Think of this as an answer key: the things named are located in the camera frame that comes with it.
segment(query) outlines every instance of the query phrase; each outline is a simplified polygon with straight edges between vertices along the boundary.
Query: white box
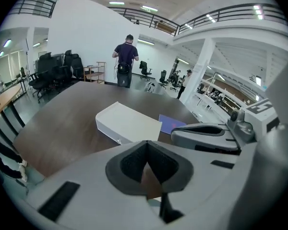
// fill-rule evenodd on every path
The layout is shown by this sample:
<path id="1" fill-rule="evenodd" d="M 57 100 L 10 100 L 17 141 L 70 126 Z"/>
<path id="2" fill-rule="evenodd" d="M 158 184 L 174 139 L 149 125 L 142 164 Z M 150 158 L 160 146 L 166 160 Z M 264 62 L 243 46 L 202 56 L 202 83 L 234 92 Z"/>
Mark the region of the white box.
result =
<path id="1" fill-rule="evenodd" d="M 96 115 L 98 130 L 123 145 L 158 140 L 162 122 L 115 102 Z"/>

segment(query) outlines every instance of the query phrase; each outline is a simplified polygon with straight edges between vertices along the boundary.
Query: black metal railing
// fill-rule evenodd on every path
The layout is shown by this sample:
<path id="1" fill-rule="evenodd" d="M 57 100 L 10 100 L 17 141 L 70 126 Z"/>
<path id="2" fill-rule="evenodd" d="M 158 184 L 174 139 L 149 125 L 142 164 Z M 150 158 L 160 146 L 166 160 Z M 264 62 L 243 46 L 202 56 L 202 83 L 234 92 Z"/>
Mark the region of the black metal railing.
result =
<path id="1" fill-rule="evenodd" d="M 214 10 L 209 13 L 203 14 L 196 17 L 182 25 L 178 34 L 187 32 L 195 27 L 199 27 L 206 24 L 211 24 L 214 22 L 228 21 L 228 20 L 240 20 L 240 19 L 256 19 L 259 20 L 259 17 L 256 11 L 260 11 L 263 20 L 269 20 L 274 22 L 279 22 L 285 25 L 288 25 L 288 21 L 284 16 L 281 9 L 272 4 L 260 4 L 260 3 L 247 3 L 234 5 L 230 7 L 225 7 L 219 10 Z"/>
<path id="2" fill-rule="evenodd" d="M 18 0 L 9 14 L 28 13 L 50 18 L 55 4 L 53 0 Z"/>
<path id="3" fill-rule="evenodd" d="M 109 9 L 114 10 L 134 24 L 147 25 L 173 36 L 177 35 L 179 30 L 179 25 L 177 23 L 149 12 L 118 7 L 109 7 Z"/>

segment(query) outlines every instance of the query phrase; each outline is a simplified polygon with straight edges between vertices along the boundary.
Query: wooden desk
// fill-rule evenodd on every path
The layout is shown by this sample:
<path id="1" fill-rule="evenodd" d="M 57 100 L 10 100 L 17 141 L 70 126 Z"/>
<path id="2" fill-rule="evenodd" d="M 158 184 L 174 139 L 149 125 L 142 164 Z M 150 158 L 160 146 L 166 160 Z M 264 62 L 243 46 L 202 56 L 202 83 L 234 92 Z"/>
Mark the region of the wooden desk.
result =
<path id="1" fill-rule="evenodd" d="M 117 101 L 156 120 L 163 114 L 187 124 L 198 123 L 179 100 L 167 95 L 78 82 L 35 114 L 14 146 L 48 177 L 77 159 L 118 145 L 97 129 L 95 120 L 97 113 Z M 171 143 L 165 133 L 158 140 Z"/>
<path id="2" fill-rule="evenodd" d="M 13 133 L 15 135 L 18 135 L 18 132 L 15 130 L 15 128 L 13 127 L 13 125 L 10 123 L 10 121 L 8 120 L 7 116 L 4 113 L 4 108 L 6 106 L 9 106 L 11 111 L 13 112 L 13 114 L 15 115 L 16 119 L 18 120 L 18 122 L 20 123 L 20 125 L 22 127 L 24 127 L 24 122 L 22 121 L 22 119 L 19 117 L 19 114 L 17 112 L 17 110 L 15 109 L 14 105 L 13 105 L 13 98 L 18 94 L 18 92 L 20 91 L 20 86 L 16 85 L 13 86 L 11 88 L 9 88 L 8 90 L 6 90 L 5 92 L 3 92 L 0 95 L 0 114 L 3 118 L 3 120 L 6 122 L 6 124 L 9 126 L 9 128 L 13 131 Z M 7 136 L 3 133 L 3 131 L 0 129 L 0 136 L 11 146 L 13 147 L 13 143 L 7 138 Z"/>

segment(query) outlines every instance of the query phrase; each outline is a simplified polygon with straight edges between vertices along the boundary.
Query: black t-shirt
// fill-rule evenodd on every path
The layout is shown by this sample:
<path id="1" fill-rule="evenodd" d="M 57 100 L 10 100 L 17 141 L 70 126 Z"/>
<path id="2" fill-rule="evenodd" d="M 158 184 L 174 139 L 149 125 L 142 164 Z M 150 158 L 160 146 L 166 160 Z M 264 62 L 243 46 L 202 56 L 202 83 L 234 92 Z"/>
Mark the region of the black t-shirt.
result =
<path id="1" fill-rule="evenodd" d="M 129 43 L 118 45 L 114 51 L 119 55 L 119 63 L 126 62 L 129 66 L 132 66 L 133 58 L 139 56 L 136 47 Z"/>

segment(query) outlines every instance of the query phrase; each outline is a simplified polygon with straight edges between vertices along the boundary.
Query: white pillar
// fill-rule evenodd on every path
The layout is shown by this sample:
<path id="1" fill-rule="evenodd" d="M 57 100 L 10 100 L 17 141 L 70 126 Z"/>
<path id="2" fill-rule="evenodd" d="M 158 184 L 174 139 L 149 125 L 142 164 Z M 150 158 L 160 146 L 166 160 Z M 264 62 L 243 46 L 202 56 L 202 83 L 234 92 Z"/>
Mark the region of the white pillar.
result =
<path id="1" fill-rule="evenodd" d="M 198 57 L 197 63 L 193 68 L 188 85 L 180 97 L 180 101 L 182 103 L 186 104 L 187 100 L 192 97 L 192 93 L 196 91 L 203 78 L 203 75 L 206 72 L 206 68 L 210 62 L 215 46 L 216 43 L 212 38 L 205 39 L 200 56 Z"/>
<path id="2" fill-rule="evenodd" d="M 28 70 L 30 71 L 30 74 L 34 73 L 34 64 L 33 64 L 33 38 L 34 38 L 34 30 L 35 27 L 31 26 L 28 29 L 27 32 L 27 43 L 28 43 Z"/>

